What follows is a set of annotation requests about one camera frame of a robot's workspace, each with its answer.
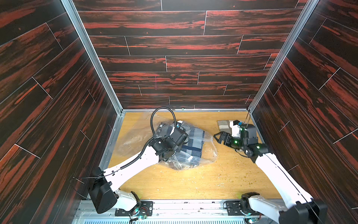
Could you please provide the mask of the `beige striped scarf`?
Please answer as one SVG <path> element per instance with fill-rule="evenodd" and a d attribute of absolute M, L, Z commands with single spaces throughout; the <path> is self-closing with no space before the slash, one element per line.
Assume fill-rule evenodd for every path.
<path fill-rule="evenodd" d="M 232 134 L 233 120 L 218 120 L 217 124 L 220 132 L 227 132 Z"/>

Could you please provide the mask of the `dark blue grey plaid scarf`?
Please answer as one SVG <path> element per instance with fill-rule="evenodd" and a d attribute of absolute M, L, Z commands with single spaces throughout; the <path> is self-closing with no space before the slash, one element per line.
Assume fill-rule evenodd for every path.
<path fill-rule="evenodd" d="M 188 135 L 181 150 L 170 157 L 166 164 L 174 170 L 185 170 L 200 165 L 204 146 L 205 131 L 185 121 L 178 121 L 177 127 Z"/>

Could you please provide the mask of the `clear plastic vacuum bag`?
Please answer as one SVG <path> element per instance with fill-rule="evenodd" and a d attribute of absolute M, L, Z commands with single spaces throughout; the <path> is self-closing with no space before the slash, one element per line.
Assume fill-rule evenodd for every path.
<path fill-rule="evenodd" d="M 120 138 L 114 154 L 124 161 L 110 168 L 111 172 L 143 170 L 157 163 L 174 170 L 188 170 L 216 161 L 218 152 L 209 132 L 177 119 L 156 124 L 155 118 L 152 114 L 137 122 Z"/>

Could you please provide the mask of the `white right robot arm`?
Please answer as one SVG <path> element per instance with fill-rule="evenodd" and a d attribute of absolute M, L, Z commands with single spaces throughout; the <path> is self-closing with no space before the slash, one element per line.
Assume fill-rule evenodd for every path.
<path fill-rule="evenodd" d="M 284 206 L 265 199 L 257 192 L 242 194 L 240 213 L 262 214 L 278 224 L 323 224 L 327 205 L 315 200 L 305 191 L 278 161 L 264 143 L 259 143 L 256 127 L 238 120 L 219 120 L 219 133 L 213 137 L 236 152 L 243 152 L 269 178 L 281 195 Z"/>

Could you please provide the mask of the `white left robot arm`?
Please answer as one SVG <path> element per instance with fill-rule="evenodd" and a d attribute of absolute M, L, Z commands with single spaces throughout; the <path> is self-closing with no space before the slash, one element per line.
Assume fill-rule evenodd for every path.
<path fill-rule="evenodd" d="M 120 187 L 146 168 L 175 155 L 187 138 L 183 128 L 173 128 L 169 135 L 151 137 L 141 152 L 124 162 L 104 171 L 100 168 L 93 170 L 94 180 L 89 186 L 89 195 L 96 212 L 102 214 L 115 208 L 137 213 L 141 207 L 139 197 L 133 191 L 122 191 Z"/>

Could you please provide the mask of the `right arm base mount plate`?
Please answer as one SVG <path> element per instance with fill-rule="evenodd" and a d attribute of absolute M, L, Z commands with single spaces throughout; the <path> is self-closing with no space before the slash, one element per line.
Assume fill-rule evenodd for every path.
<path fill-rule="evenodd" d="M 252 213 L 245 213 L 241 210 L 240 200 L 225 201 L 223 208 L 227 210 L 229 216 L 250 216 Z"/>

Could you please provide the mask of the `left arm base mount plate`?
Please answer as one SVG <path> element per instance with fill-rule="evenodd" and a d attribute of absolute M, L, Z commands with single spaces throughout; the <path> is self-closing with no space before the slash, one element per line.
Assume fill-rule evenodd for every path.
<path fill-rule="evenodd" d="M 152 216 L 153 214 L 153 201 L 142 201 L 141 205 L 134 212 L 130 213 L 123 209 L 116 209 L 115 216 L 116 217 L 128 217 L 131 215 L 132 217 L 142 217 L 147 218 Z"/>

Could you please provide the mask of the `aluminium corner frame post right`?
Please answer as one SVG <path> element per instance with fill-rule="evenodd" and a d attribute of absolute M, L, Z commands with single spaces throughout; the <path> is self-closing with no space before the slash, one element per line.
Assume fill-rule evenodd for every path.
<path fill-rule="evenodd" d="M 266 92 L 268 86 L 270 85 L 271 81 L 273 80 L 275 74 L 279 70 L 281 64 L 285 60 L 286 56 L 290 52 L 293 44 L 295 43 L 296 39 L 298 38 L 299 34 L 303 30 L 304 26 L 306 25 L 308 19 L 310 18 L 311 14 L 313 13 L 314 9 L 316 8 L 319 0 L 309 0 L 307 1 L 306 5 L 304 6 L 301 14 L 299 15 L 296 23 L 294 24 L 291 32 L 289 33 L 287 40 L 283 44 L 278 56 L 276 57 L 275 61 L 273 62 L 268 74 L 260 87 L 258 93 L 254 97 L 252 103 L 248 107 L 248 112 L 252 115 L 256 106 L 258 105 L 260 99 L 263 97 L 264 93 Z"/>

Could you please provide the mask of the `aluminium corner frame post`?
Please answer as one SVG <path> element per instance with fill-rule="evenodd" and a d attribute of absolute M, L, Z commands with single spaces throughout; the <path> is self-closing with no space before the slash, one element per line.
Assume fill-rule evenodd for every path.
<path fill-rule="evenodd" d="M 111 103 L 116 111 L 116 113 L 118 115 L 121 115 L 123 112 L 123 107 L 121 106 L 115 91 L 104 71 L 104 68 L 99 60 L 99 57 L 94 49 L 94 46 L 90 40 L 90 37 L 84 27 L 84 24 L 80 18 L 80 15 L 73 3 L 73 1 L 70 0 L 61 0 L 61 3 L 66 11 L 66 13 L 69 16 L 69 19 L 71 21 L 71 23 L 73 24 L 75 31 L 77 32 L 88 56 L 90 61 L 92 62 L 95 71 L 97 72 L 100 81 L 103 84 L 103 87 L 107 93 L 107 95 L 109 96 Z"/>
<path fill-rule="evenodd" d="M 307 1 L 306 5 L 304 6 L 301 14 L 299 15 L 296 23 L 294 24 L 291 32 L 289 33 L 287 40 L 283 44 L 278 56 L 276 57 L 275 61 L 273 62 L 268 74 L 260 87 L 258 93 L 254 97 L 252 103 L 248 107 L 248 112 L 252 115 L 256 106 L 258 105 L 260 99 L 263 97 L 264 93 L 266 92 L 268 86 L 270 85 L 271 81 L 273 80 L 275 74 L 279 70 L 281 64 L 285 60 L 286 56 L 290 52 L 293 44 L 295 43 L 296 39 L 298 38 L 299 34 L 303 30 L 304 26 L 306 25 L 308 19 L 310 18 L 311 14 L 313 13 L 314 9 L 316 8 L 319 0 L 309 0 Z"/>

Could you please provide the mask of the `aluminium corner frame post left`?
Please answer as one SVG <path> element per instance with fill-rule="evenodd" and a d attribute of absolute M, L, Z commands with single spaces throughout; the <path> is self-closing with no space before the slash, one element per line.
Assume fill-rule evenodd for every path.
<path fill-rule="evenodd" d="M 99 60 L 99 57 L 94 49 L 94 46 L 90 40 L 90 37 L 84 27 L 84 24 L 80 18 L 80 15 L 73 3 L 73 1 L 70 0 L 61 0 L 61 3 L 66 11 L 66 13 L 69 16 L 69 19 L 71 21 L 71 23 L 73 24 L 75 31 L 77 32 L 88 56 L 90 61 L 92 62 L 95 71 L 97 72 L 100 81 L 103 84 L 103 87 L 107 93 L 107 95 L 109 96 L 111 103 L 116 111 L 116 113 L 118 115 L 121 115 L 123 112 L 123 107 L 121 106 L 115 91 L 104 71 L 104 68 Z"/>

